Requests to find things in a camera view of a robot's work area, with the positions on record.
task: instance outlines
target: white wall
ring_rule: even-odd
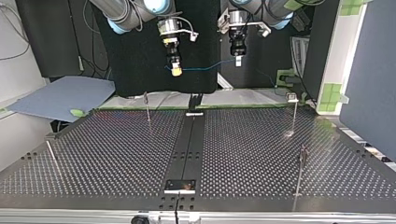
[[[16,8],[14,0],[0,0]],[[14,25],[17,19],[6,12]],[[23,52],[26,43],[15,33],[2,13],[0,13],[0,58]],[[12,104],[29,92],[46,84],[41,77],[31,49],[23,56],[0,61],[0,108]],[[50,132],[50,121],[32,116],[7,112],[0,114],[0,171],[26,152],[37,147]]]
[[[329,49],[329,55],[326,68],[321,82],[318,102],[321,100],[324,85],[326,83],[342,84],[341,93],[344,94],[347,89],[350,70],[355,57],[356,47],[358,46],[361,26],[363,24],[367,5],[361,7],[359,15],[340,16],[338,15],[334,25],[332,43]],[[320,112],[320,115],[336,115],[341,113],[342,104],[338,103],[334,112]]]

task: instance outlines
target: green tape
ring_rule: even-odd
[[[316,3],[318,0],[301,0],[303,3]],[[295,0],[289,0],[285,6],[283,6],[284,8],[291,10],[291,11],[295,11],[297,9],[299,9],[300,7],[302,7],[303,5],[296,2]]]
[[[0,114],[6,113],[8,110],[6,108],[0,108]]]
[[[77,118],[83,118],[83,117],[87,116],[87,114],[83,110],[80,110],[80,109],[71,109],[70,113],[74,117],[77,117]]]
[[[287,84],[286,82],[280,80],[280,77],[295,77],[294,75],[294,69],[289,69],[289,70],[277,70],[277,76],[276,76],[276,85],[278,87],[293,87],[293,84]]]
[[[341,5],[341,16],[359,15],[363,0],[343,0]]]
[[[326,83],[320,97],[318,111],[334,112],[341,98],[341,84]]]
[[[301,5],[300,3],[294,1],[294,0],[289,0],[285,6],[283,6],[285,9],[291,10],[291,11],[295,11],[297,9],[299,9],[300,7],[302,7],[303,5]]]

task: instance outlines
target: metal frame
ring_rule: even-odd
[[[108,210],[0,209],[0,223],[130,223],[134,216],[149,217],[158,223],[175,223],[173,212]],[[193,213],[179,212],[184,223],[395,223],[395,215],[342,213]]]

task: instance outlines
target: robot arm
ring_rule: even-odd
[[[172,75],[182,74],[181,56],[178,51],[180,34],[190,34],[190,41],[195,42],[198,34],[189,21],[176,16],[174,0],[91,0],[107,17],[108,24],[119,35],[136,29],[141,31],[143,23],[159,18],[158,29],[166,47],[166,57],[172,67]],[[183,29],[181,21],[186,21],[190,30]]]
[[[247,54],[245,39],[249,26],[259,28],[259,36],[271,34],[270,27],[283,28],[289,22],[292,11],[284,6],[289,0],[230,0],[227,9],[218,21],[223,34],[229,33],[231,54],[235,57],[236,66],[242,66],[242,57]]]

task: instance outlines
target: perforated metal plate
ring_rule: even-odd
[[[182,122],[182,111],[96,112],[52,143],[57,161],[46,148],[26,157],[0,194],[158,200]]]
[[[198,210],[291,211],[304,146],[296,211],[396,213],[396,174],[312,111],[298,109],[294,130],[292,107],[205,115]]]
[[[102,111],[0,174],[0,208],[396,213],[396,174],[312,110]],[[300,195],[300,150],[308,150]]]

